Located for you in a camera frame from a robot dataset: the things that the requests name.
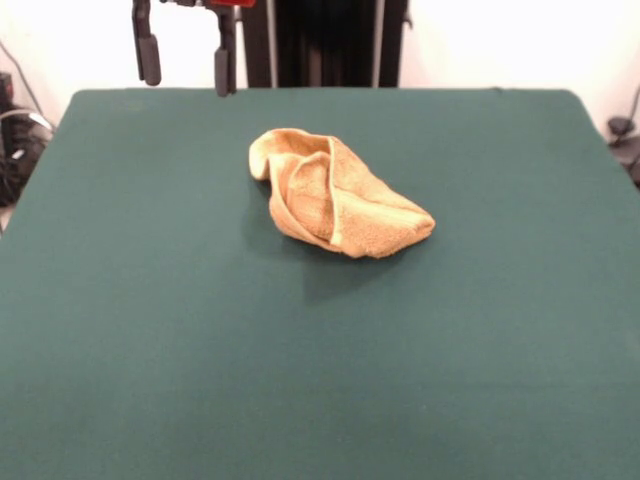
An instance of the black device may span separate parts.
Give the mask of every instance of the black device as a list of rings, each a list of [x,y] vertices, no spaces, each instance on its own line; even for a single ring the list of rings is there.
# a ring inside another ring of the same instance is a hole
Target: black device
[[[13,81],[0,72],[0,114],[18,109],[13,103]],[[47,139],[39,135],[41,128],[26,115],[13,115],[2,120],[0,142],[0,208],[14,205],[20,198]]]
[[[11,74],[0,72],[0,114],[8,112],[13,108],[13,81]],[[11,122],[2,122],[0,133],[2,134],[2,142],[0,142],[0,156],[5,152],[13,151],[13,141],[11,133]]]
[[[153,0],[133,0],[139,77],[161,82]],[[408,0],[160,0],[201,6],[218,16],[215,54],[219,95],[236,90],[236,21],[244,26],[247,76],[253,87],[398,85]],[[244,7],[236,15],[234,7]]]
[[[618,162],[629,172],[629,176],[640,187],[640,135],[632,135],[636,129],[633,118],[640,103],[640,86],[637,88],[628,116],[616,116],[607,122],[613,140],[609,148]]]

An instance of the black metal frame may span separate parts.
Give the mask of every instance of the black metal frame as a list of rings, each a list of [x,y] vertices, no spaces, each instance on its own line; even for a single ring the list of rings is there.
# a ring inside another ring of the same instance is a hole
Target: black metal frame
[[[266,0],[243,10],[249,87],[272,84]],[[274,0],[278,86],[372,86],[375,0]],[[408,0],[385,2],[381,87],[397,87]]]

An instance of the cable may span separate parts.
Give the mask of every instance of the cable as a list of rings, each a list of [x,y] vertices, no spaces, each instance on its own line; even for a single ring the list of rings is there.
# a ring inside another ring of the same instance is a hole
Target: cable
[[[16,70],[18,70],[18,75],[20,75],[20,79],[22,80],[22,83],[27,89],[27,92],[29,93],[29,96],[31,97],[33,104],[36,106],[36,110],[38,110],[38,113],[42,115],[42,107],[40,106],[38,99],[34,95],[33,90],[31,89],[31,85],[29,85],[29,82],[27,81],[27,77],[25,77],[24,72],[22,71],[22,67],[20,66],[18,61],[13,57],[13,55],[11,55],[7,47],[5,47],[4,43],[2,43],[2,40],[0,40],[0,50],[2,50],[4,54],[9,58],[11,63],[13,63],[16,66]]]
[[[50,132],[55,133],[56,131],[56,127],[52,122],[47,120],[41,113],[38,113],[34,110],[29,110],[28,108],[16,108],[15,110],[9,110],[7,112],[0,113],[0,122],[16,115],[25,115]]]
[[[636,90],[636,96],[633,99],[633,106],[631,107],[631,114],[629,114],[629,118],[633,120],[633,117],[636,116],[636,110],[638,110],[638,100],[640,100],[640,85],[638,85],[638,89]]]

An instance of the black cable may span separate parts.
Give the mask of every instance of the black cable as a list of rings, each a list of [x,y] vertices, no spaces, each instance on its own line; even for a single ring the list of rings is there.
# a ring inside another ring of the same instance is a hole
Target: black cable
[[[640,100],[640,85],[638,85],[638,89],[636,90],[636,96],[633,99],[633,106],[631,107],[631,114],[629,114],[629,119],[633,120],[633,117],[636,116],[636,110],[638,110],[638,100]]]
[[[24,72],[22,71],[22,67],[20,66],[18,61],[13,57],[13,55],[11,55],[9,50],[7,50],[7,47],[4,46],[4,43],[2,43],[2,40],[0,40],[0,50],[2,50],[4,52],[4,54],[7,56],[7,58],[9,58],[11,63],[13,63],[16,66],[16,70],[18,70],[18,75],[20,75],[20,79],[22,80],[22,83],[24,84],[25,88],[27,89],[27,92],[29,93],[29,96],[31,97],[31,100],[33,101],[33,104],[35,105],[36,110],[38,110],[38,113],[40,113],[40,115],[42,115],[43,114],[42,113],[42,107],[40,106],[40,103],[38,102],[38,99],[34,95],[33,90],[31,89],[31,85],[29,85],[29,82],[27,81],[27,77],[24,76]]]

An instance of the crumpled towel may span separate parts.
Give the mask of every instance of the crumpled towel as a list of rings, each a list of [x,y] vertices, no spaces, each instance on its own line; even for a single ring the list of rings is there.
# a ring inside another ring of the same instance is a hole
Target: crumpled towel
[[[271,180],[269,210],[280,231],[358,258],[382,258],[424,240],[429,213],[376,178],[332,136],[283,128],[249,149],[256,180]]]

